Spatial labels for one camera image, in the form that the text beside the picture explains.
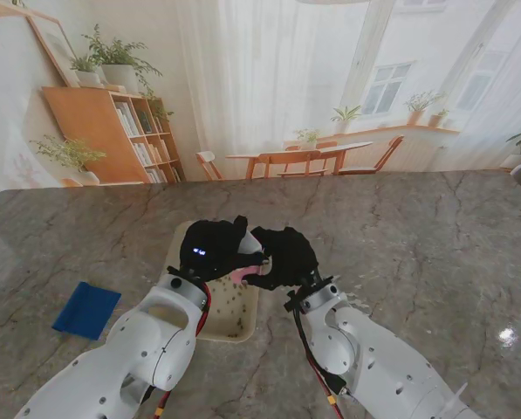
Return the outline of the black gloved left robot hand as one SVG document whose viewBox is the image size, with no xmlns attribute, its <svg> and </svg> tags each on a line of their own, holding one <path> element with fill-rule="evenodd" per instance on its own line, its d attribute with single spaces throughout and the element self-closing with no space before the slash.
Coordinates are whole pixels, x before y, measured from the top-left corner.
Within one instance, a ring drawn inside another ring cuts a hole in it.
<svg viewBox="0 0 521 419">
<path fill-rule="evenodd" d="M 261 266 L 268 258 L 262 245 L 248 230 L 248 219 L 233 222 L 199 220 L 192 223 L 182 240 L 179 272 L 184 278 L 203 283 L 231 272 Z"/>
</svg>

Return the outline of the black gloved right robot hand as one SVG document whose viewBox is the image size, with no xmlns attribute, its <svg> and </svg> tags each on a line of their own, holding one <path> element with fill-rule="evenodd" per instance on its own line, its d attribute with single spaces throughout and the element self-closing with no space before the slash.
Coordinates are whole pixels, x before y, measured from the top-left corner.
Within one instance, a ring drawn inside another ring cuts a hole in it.
<svg viewBox="0 0 521 419">
<path fill-rule="evenodd" d="M 319 263 L 307 238 L 292 227 L 267 230 L 256 227 L 252 236 L 262 245 L 264 255 L 271 258 L 271 269 L 265 275 L 243 277 L 247 285 L 273 291 L 279 286 L 301 286 Z"/>
</svg>

